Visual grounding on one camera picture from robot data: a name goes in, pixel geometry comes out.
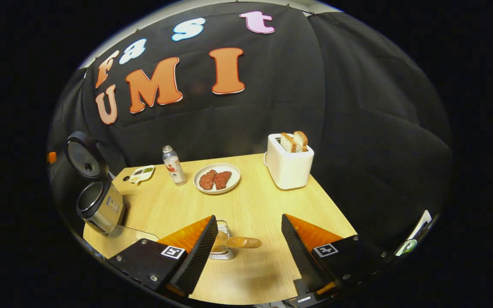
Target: rice cooker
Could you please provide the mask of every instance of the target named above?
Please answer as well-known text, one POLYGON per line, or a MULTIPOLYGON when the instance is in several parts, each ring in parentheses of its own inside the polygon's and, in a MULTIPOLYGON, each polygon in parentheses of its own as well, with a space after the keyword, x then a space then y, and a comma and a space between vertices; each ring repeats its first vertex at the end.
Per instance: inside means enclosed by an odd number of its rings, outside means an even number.
POLYGON ((77 215, 97 232, 109 234, 121 224, 125 203, 112 183, 107 163, 96 148, 96 142, 85 133, 76 131, 67 139, 66 156, 77 172, 90 181, 77 199, 77 215))

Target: raw meat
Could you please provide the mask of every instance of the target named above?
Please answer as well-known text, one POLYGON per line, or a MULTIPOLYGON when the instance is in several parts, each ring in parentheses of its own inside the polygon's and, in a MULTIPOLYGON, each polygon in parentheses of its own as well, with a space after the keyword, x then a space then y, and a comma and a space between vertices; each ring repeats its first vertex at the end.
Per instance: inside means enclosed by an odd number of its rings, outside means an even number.
POLYGON ((214 170, 205 173, 199 179, 199 186, 203 187, 204 190, 211 190, 213 187, 213 183, 214 183, 213 179, 215 175, 217 175, 217 172, 214 170))
POLYGON ((224 171, 214 175, 214 183, 216 183, 216 189, 224 189, 227 181, 231 178, 231 171, 224 171))

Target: white plate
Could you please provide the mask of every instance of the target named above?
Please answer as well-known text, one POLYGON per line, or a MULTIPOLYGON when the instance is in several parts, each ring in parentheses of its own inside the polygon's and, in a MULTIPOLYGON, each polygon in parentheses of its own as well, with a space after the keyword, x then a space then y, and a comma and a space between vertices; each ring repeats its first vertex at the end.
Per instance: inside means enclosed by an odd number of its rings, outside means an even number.
POLYGON ((226 193, 232 190, 237 185, 237 183, 239 183, 239 179, 241 179, 241 171, 239 171, 239 168, 232 164, 219 163, 205 166, 201 170, 199 170, 195 177, 193 177, 193 184, 203 193, 208 193, 209 195, 218 195, 219 193, 226 193), (217 173, 224 171, 231 172, 231 177, 227 181, 226 187, 224 189, 216 190, 216 184, 213 184, 213 188, 211 190, 204 190, 203 187, 199 186, 199 180, 201 179, 201 177, 204 176, 207 172, 211 171, 211 169, 213 169, 217 173))

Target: wooden table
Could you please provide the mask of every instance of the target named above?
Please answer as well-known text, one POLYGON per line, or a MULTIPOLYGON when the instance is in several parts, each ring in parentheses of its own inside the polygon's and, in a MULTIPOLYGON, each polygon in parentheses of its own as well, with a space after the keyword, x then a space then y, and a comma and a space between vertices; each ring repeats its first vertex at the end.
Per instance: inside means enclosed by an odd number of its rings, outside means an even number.
MULTIPOLYGON (((188 182, 176 186, 164 165, 156 165, 152 178, 139 185, 123 181, 137 168, 125 168, 113 180, 129 210, 123 225, 159 238, 200 219, 215 215, 226 220, 234 236, 262 241, 256 249, 235 249, 235 258, 208 259, 190 298, 219 304, 249 305, 278 302, 297 296, 293 280, 300 279, 281 233, 282 214, 311 222, 342 237, 356 232, 309 176, 305 187, 284 191, 276 187, 262 161, 263 154, 182 162, 188 182), (222 195, 207 195, 193 184, 195 174, 209 164, 229 163, 241 171, 239 184, 222 195)), ((107 258, 107 235, 86 225, 84 239, 107 258)))

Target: toast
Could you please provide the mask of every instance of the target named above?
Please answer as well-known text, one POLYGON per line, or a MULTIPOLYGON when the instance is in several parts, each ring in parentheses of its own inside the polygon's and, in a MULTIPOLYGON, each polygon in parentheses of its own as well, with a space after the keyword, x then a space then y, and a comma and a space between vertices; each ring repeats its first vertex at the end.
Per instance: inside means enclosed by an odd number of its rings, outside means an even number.
POLYGON ((294 153, 296 152, 296 142, 287 133, 281 133, 281 146, 286 150, 286 152, 294 153))
POLYGON ((307 152, 307 136, 302 131, 294 131, 293 139, 296 142, 296 152, 307 152))

